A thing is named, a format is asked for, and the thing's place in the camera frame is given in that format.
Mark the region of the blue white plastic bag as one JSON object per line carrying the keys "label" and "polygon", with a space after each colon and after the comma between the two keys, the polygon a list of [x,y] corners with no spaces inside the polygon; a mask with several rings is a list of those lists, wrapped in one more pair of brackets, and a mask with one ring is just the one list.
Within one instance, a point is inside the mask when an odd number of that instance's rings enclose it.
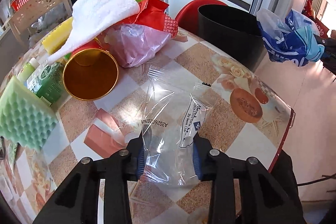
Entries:
{"label": "blue white plastic bag", "polygon": [[317,43],[317,26],[307,16],[291,9],[285,20],[267,9],[256,13],[264,47],[272,62],[293,62],[303,67],[308,62],[317,62],[325,47]]}

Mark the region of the clear plastic zip bag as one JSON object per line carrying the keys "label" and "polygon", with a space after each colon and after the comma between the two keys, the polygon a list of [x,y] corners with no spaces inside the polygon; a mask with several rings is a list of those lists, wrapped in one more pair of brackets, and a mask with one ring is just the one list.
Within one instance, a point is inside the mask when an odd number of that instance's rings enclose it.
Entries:
{"label": "clear plastic zip bag", "polygon": [[193,138],[216,98],[210,85],[150,67],[142,108],[145,157],[143,174],[151,182],[187,186],[198,182],[193,165]]}

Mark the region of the green lotion bottle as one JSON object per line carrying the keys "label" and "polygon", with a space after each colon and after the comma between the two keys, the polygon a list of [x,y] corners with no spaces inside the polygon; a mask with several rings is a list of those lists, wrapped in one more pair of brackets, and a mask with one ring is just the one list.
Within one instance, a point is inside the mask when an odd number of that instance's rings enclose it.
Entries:
{"label": "green lotion bottle", "polygon": [[36,58],[32,57],[28,63],[23,65],[22,69],[17,75],[17,79],[21,83],[25,83],[27,79],[30,77],[30,75],[33,74],[33,72],[37,69],[39,66],[39,62],[37,61]]}

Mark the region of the yellow wavy sponge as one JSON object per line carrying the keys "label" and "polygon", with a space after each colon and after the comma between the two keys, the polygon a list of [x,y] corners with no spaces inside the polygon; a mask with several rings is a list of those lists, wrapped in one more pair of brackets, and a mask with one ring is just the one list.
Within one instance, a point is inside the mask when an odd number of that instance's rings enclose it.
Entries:
{"label": "yellow wavy sponge", "polygon": [[72,21],[73,17],[71,16],[42,39],[42,45],[49,55],[52,55],[64,45],[72,31]]}

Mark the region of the black trash bin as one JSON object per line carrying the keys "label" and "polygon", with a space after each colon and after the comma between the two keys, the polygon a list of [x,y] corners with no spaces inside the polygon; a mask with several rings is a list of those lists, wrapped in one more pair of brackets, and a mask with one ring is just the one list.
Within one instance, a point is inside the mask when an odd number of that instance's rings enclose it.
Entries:
{"label": "black trash bin", "polygon": [[253,72],[265,55],[256,16],[231,6],[199,7],[198,36]]}

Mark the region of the patterned tablecloth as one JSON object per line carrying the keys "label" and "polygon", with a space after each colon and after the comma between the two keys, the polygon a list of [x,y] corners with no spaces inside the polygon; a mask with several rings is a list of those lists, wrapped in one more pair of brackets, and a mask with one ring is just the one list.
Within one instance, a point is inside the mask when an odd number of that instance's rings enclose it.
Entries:
{"label": "patterned tablecloth", "polygon": [[52,106],[58,118],[40,151],[18,148],[14,166],[1,164],[1,192],[21,223],[31,223],[83,157],[106,157],[88,143],[109,125],[126,139],[145,130],[151,143],[145,172],[130,182],[134,223],[206,223],[209,182],[199,182],[182,128],[196,110],[191,96],[209,104],[197,125],[201,137],[237,159],[257,157],[272,169],[294,111],[257,76],[221,50],[182,31],[140,67],[120,69],[114,89],[96,101],[67,93]]}

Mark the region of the green wavy sponge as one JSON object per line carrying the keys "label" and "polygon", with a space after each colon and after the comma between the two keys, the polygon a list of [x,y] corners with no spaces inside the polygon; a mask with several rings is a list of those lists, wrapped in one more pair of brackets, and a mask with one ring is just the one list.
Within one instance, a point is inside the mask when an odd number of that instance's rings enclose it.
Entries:
{"label": "green wavy sponge", "polygon": [[55,112],[15,76],[1,95],[1,136],[40,150],[58,123]]}

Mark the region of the green box package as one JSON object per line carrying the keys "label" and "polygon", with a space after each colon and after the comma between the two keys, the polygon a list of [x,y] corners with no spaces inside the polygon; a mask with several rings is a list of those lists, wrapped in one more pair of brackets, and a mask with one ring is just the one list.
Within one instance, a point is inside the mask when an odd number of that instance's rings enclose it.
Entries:
{"label": "green box package", "polygon": [[64,64],[55,62],[49,65],[43,61],[27,79],[27,88],[51,106],[64,92],[63,71]]}

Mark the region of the gold red paper cup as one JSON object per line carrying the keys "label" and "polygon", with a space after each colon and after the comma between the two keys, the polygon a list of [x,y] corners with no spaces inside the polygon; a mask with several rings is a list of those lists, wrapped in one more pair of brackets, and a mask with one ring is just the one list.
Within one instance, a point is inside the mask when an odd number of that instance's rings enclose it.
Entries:
{"label": "gold red paper cup", "polygon": [[63,71],[63,84],[74,98],[94,101],[116,86],[119,67],[116,59],[97,38],[74,50]]}

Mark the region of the red plastic stool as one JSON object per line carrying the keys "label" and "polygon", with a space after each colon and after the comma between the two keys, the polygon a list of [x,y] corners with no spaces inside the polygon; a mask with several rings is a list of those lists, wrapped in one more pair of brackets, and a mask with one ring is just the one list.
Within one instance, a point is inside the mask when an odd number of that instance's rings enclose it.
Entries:
{"label": "red plastic stool", "polygon": [[184,30],[198,34],[198,8],[203,5],[223,5],[226,4],[218,0],[193,0],[185,5],[176,15],[175,20],[178,26]]}

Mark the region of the pink plastic bag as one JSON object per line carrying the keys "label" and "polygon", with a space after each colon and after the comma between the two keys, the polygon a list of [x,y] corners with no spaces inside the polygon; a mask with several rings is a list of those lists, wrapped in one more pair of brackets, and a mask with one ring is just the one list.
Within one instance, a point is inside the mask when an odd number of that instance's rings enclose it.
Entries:
{"label": "pink plastic bag", "polygon": [[138,24],[119,24],[102,35],[109,51],[123,68],[139,67],[155,57],[171,34]]}

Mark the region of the red plastic wrapper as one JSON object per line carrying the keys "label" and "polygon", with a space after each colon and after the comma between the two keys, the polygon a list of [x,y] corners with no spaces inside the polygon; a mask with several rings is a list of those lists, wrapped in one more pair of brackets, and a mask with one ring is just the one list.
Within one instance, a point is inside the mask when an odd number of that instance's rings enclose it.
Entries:
{"label": "red plastic wrapper", "polygon": [[118,24],[138,24],[167,32],[175,38],[178,34],[178,22],[165,13],[168,4],[161,0],[143,0],[139,4],[139,13],[125,18]]}

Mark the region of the white towel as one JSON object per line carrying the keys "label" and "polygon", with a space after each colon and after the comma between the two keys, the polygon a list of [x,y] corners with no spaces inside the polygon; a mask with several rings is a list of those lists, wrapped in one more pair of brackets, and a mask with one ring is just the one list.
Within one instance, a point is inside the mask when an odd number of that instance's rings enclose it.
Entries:
{"label": "white towel", "polygon": [[73,5],[72,30],[65,44],[47,62],[58,59],[91,41],[108,27],[139,13],[136,0],[77,0]]}

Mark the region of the beige perforated storage cart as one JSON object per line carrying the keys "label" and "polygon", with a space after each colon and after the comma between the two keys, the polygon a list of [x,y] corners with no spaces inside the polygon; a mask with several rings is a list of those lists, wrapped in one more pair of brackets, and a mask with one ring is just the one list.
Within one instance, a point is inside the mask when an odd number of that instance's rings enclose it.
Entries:
{"label": "beige perforated storage cart", "polygon": [[29,0],[9,19],[9,26],[21,46],[25,46],[21,35],[46,12],[62,3],[67,15],[72,15],[71,0]]}

